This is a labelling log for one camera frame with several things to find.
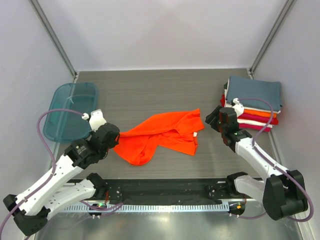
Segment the orange t-shirt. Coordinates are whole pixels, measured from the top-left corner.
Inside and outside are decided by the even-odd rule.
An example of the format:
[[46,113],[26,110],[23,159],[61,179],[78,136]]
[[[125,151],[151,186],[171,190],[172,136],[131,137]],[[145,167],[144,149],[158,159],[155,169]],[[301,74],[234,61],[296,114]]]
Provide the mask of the orange t-shirt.
[[253,116],[261,117],[261,118],[270,118],[270,117],[272,117],[273,119],[276,119],[277,118],[277,113],[271,113],[269,111],[245,109],[244,113],[241,115],[241,117],[245,118],[245,119],[253,118]]
[[155,114],[131,130],[121,132],[114,151],[133,166],[147,164],[157,147],[194,156],[198,132],[204,128],[200,109]]

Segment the folded blue-grey t-shirt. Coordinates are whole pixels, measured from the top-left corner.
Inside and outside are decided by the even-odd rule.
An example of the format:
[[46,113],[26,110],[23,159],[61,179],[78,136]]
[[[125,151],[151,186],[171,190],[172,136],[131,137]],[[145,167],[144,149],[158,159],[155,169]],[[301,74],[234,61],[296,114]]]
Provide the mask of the folded blue-grey t-shirt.
[[231,75],[227,82],[226,102],[238,98],[248,108],[279,112],[282,107],[281,83]]

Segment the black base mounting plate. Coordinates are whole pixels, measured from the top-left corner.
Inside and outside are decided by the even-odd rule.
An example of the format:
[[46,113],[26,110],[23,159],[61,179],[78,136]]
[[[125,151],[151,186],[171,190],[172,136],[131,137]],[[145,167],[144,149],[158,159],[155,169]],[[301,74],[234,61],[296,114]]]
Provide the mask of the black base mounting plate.
[[105,179],[107,189],[102,196],[89,201],[110,204],[147,206],[210,205],[222,200],[243,199],[248,195],[235,193],[226,178],[171,179]]

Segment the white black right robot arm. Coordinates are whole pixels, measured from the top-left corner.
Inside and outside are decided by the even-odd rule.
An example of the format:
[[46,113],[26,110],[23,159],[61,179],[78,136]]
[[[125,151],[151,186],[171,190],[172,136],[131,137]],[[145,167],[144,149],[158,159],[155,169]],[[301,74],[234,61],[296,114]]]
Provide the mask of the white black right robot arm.
[[306,192],[303,175],[279,164],[246,130],[240,129],[235,107],[219,105],[205,122],[219,132],[224,144],[245,159],[260,177],[256,180],[245,172],[229,175],[227,182],[231,194],[246,195],[262,203],[265,213],[275,221],[306,211],[309,216],[305,221],[313,216],[314,206]]

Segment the folded orange t-shirt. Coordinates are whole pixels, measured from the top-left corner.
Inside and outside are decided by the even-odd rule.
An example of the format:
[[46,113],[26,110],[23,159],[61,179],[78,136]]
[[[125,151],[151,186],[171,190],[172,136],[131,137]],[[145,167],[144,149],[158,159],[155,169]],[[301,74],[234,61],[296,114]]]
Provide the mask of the folded orange t-shirt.
[[261,117],[261,118],[270,118],[270,117],[272,117],[273,119],[276,119],[277,118],[277,113],[271,113],[269,111],[245,109],[244,113],[241,115],[241,117],[245,118],[245,119],[253,118],[253,116]]

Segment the right aluminium frame post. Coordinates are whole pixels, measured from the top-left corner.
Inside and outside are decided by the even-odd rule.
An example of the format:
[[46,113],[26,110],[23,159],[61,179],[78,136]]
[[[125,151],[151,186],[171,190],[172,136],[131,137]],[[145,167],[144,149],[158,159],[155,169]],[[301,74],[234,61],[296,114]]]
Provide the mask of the right aluminium frame post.
[[282,6],[279,14],[277,15],[268,35],[266,36],[260,50],[258,51],[257,56],[255,57],[251,67],[247,69],[248,76],[251,79],[255,79],[255,72],[258,69],[261,61],[263,60],[266,52],[268,51],[269,47],[271,46],[273,40],[275,39],[276,35],[280,31],[283,23],[285,22],[286,18],[288,17],[290,11],[292,10],[293,6],[295,5],[296,0],[286,0],[284,5]]

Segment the left aluminium frame post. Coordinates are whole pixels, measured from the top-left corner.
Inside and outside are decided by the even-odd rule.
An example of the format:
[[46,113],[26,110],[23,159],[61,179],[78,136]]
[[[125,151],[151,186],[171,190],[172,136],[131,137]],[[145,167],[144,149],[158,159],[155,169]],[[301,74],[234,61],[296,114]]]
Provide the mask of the left aluminium frame post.
[[77,81],[77,77],[79,74],[75,70],[73,64],[71,63],[71,61],[70,61],[65,49],[63,48],[56,32],[54,31],[47,15],[45,14],[42,6],[40,5],[40,2],[38,0],[29,0],[28,2],[32,6],[33,10],[35,11],[35,14],[37,15],[41,24],[43,25],[48,37],[50,38],[50,40],[53,43],[54,47],[56,48],[58,54],[60,55],[60,58],[64,62],[69,73],[71,74],[72,83],[75,83]]

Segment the teal plastic bin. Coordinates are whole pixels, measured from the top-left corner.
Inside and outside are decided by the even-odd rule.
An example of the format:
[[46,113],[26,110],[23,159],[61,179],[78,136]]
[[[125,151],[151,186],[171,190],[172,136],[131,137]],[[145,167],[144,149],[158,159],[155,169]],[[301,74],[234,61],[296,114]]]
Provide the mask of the teal plastic bin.
[[96,110],[99,91],[90,82],[67,83],[61,85],[54,93],[49,109],[57,111],[47,114],[43,126],[43,135],[57,143],[71,143],[86,138],[91,131],[89,123],[80,114],[90,114]]

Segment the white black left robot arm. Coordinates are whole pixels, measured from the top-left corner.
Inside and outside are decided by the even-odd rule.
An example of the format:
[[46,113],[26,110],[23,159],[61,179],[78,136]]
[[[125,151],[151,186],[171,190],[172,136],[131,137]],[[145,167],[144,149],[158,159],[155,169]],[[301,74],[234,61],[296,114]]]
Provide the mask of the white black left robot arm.
[[73,187],[60,189],[88,166],[104,159],[119,143],[119,137],[117,126],[108,122],[101,125],[89,138],[73,141],[52,168],[27,190],[7,195],[3,203],[20,231],[32,236],[69,205],[90,198],[102,199],[108,186],[97,173],[89,174]]

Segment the aluminium frame post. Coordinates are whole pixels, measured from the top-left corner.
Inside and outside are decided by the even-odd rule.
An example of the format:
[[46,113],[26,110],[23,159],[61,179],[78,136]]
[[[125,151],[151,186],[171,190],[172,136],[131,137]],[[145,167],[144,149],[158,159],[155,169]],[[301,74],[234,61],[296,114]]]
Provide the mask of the aluminium frame post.
[[275,39],[276,35],[280,31],[283,23],[285,22],[286,18],[288,17],[290,11],[292,10],[293,6],[295,5],[296,0],[286,0],[284,5],[282,6],[279,14],[277,15],[268,35],[266,36],[260,50],[258,51],[257,56],[255,57],[251,67],[247,69],[248,76],[251,79],[255,79],[255,72],[258,69],[261,61],[263,60],[266,52],[268,51],[269,47],[271,46],[273,40]]
[[37,15],[41,24],[43,25],[48,37],[50,38],[50,40],[53,43],[54,47],[56,48],[58,54],[60,55],[60,58],[64,62],[69,73],[71,74],[72,83],[75,83],[77,81],[77,77],[79,74],[75,70],[73,64],[71,63],[71,61],[70,61],[65,49],[63,48],[56,32],[54,31],[47,15],[45,14],[42,6],[40,5],[40,2],[38,0],[29,0],[28,2],[32,6],[33,10],[35,11],[35,14]]

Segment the folded magenta t-shirt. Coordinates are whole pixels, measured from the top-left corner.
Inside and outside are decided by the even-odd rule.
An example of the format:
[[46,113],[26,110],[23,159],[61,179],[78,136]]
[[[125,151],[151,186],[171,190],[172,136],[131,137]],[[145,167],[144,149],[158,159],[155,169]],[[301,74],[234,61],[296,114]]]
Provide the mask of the folded magenta t-shirt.
[[[252,115],[252,114],[248,114],[248,113],[243,113],[238,118],[239,119],[243,119],[243,120],[252,120],[252,121],[261,122],[261,123],[267,123],[270,120],[269,117],[263,117],[263,116],[259,116],[259,115]],[[272,118],[270,124],[278,125],[279,121],[278,121],[277,118]]]

